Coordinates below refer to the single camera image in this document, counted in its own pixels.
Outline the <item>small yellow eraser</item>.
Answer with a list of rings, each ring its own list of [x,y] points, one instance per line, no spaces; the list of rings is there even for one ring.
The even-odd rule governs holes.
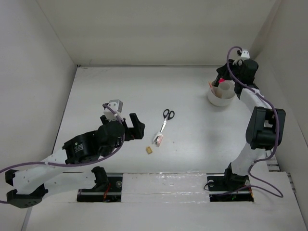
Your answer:
[[[153,150],[152,150],[152,148],[150,146],[146,147],[145,150],[146,150],[147,154],[152,154],[153,153]]]

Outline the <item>black handled scissors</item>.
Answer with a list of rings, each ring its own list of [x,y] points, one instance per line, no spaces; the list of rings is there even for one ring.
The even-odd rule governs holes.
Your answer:
[[[170,110],[170,109],[165,109],[164,112],[163,112],[163,117],[164,117],[164,122],[160,128],[160,131],[159,132],[163,132],[166,124],[167,124],[167,121],[171,120],[175,115],[175,112],[173,110]]]

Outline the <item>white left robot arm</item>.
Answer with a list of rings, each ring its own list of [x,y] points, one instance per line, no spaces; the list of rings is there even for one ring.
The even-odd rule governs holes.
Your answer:
[[[129,117],[131,128],[125,119],[109,121],[103,115],[97,130],[75,136],[43,161],[21,164],[30,169],[19,171],[14,165],[2,170],[5,182],[13,186],[3,204],[30,208],[49,196],[77,189],[103,193],[106,198],[113,183],[101,166],[102,161],[117,153],[124,142],[144,137],[145,124],[135,113]]]

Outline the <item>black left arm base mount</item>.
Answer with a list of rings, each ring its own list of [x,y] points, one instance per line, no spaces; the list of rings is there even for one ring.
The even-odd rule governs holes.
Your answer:
[[[79,189],[77,201],[81,203],[115,203],[121,202],[123,174],[106,173],[103,167],[91,171],[95,185],[90,189]]]

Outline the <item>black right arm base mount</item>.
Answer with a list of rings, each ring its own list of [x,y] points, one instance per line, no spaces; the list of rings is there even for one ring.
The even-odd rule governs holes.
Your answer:
[[[204,190],[209,192],[210,202],[254,202],[247,173],[243,176],[233,173],[231,164],[223,174],[207,175]]]

